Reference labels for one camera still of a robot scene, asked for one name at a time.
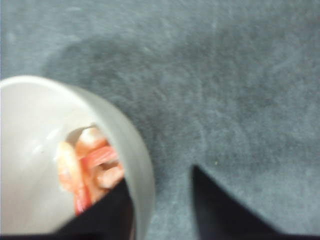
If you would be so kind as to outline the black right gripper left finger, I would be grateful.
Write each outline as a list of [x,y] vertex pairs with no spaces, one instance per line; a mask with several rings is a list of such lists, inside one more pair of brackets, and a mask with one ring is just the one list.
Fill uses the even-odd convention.
[[127,183],[120,181],[101,200],[69,221],[55,234],[56,240],[129,240],[134,210]]

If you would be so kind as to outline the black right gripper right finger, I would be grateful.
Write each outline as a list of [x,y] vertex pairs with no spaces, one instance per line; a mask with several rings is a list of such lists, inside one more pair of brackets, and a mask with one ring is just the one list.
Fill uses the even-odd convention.
[[201,240],[282,240],[285,237],[192,167],[192,200]]

